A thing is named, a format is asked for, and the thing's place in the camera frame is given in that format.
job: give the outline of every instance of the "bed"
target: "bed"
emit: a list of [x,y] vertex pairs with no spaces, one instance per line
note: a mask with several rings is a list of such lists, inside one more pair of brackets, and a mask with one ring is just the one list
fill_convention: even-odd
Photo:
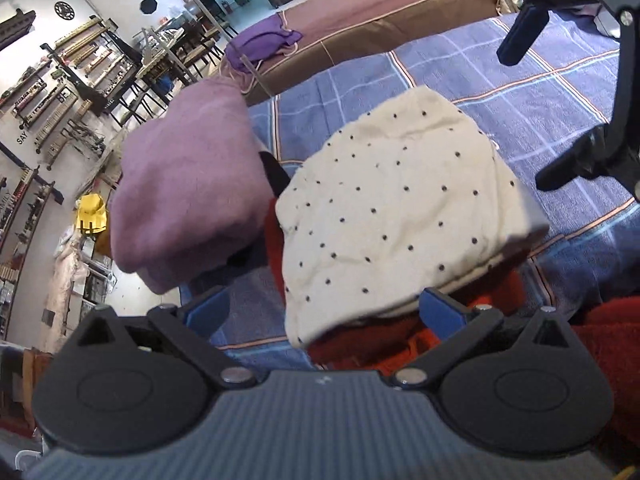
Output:
[[[294,54],[261,64],[259,72],[274,93],[345,60],[496,16],[496,0],[307,0],[281,16],[303,39]],[[250,105],[268,97],[251,75],[233,70],[226,58],[220,72],[241,81]]]
[[[536,171],[612,113],[618,44],[589,18],[553,14],[524,60],[501,66],[495,51],[514,16],[491,18],[354,59],[250,109],[255,133],[289,173],[345,123],[388,98],[426,84],[487,132],[544,208],[551,229],[518,272],[526,304],[569,318],[582,306],[628,295],[640,282],[640,206],[611,179],[577,179],[537,192]],[[184,299],[190,292],[183,290]],[[258,369],[311,368],[284,332],[284,306],[268,268],[226,291],[230,316],[210,342]]]

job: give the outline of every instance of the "metal screw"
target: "metal screw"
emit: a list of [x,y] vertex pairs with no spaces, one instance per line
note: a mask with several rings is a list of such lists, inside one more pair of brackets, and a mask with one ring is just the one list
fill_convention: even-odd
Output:
[[628,27],[634,22],[634,16],[628,10],[623,10],[622,14],[620,14],[620,23],[622,23],[625,27]]
[[396,372],[396,381],[406,386],[417,386],[427,380],[427,374],[420,368],[403,368]]
[[254,378],[254,373],[243,366],[234,366],[222,370],[220,377],[222,377],[222,380],[225,381],[225,383],[242,384],[252,380]]

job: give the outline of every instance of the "blue plaid blanket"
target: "blue plaid blanket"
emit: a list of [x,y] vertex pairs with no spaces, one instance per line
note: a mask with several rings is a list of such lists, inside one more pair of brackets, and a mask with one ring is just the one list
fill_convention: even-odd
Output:
[[[470,117],[530,187],[548,215],[548,237],[519,268],[530,316],[553,305],[565,316],[636,290],[640,207],[615,181],[582,179],[535,189],[536,172],[612,113],[618,44],[593,22],[554,14],[523,61],[495,51],[514,16],[492,18],[350,60],[251,108],[255,133],[290,173],[334,131],[385,100],[425,84]],[[210,341],[258,368],[311,367],[284,332],[284,306],[268,269],[229,288],[230,317]]]

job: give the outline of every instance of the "gray ridged surface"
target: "gray ridged surface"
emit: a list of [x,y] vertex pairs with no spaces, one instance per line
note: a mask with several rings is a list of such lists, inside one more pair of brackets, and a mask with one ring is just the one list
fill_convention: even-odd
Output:
[[449,430],[423,394],[389,388],[375,372],[274,372],[253,390],[222,395],[196,430],[162,449],[126,458],[56,450],[27,478],[609,480],[612,473],[590,453],[548,462],[491,455]]

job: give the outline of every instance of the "purple cloth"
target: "purple cloth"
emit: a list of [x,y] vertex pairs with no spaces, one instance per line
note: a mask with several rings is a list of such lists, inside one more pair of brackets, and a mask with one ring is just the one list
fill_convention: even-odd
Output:
[[238,86],[183,89],[166,116],[129,134],[111,206],[111,251],[156,294],[223,266],[264,224],[271,186]]
[[298,31],[282,28],[282,18],[280,13],[276,12],[273,16],[269,16],[240,32],[233,38],[231,44],[226,46],[225,55],[233,68],[240,72],[249,73],[232,45],[256,66],[258,62],[269,59],[283,47],[293,46],[301,39],[302,34]]

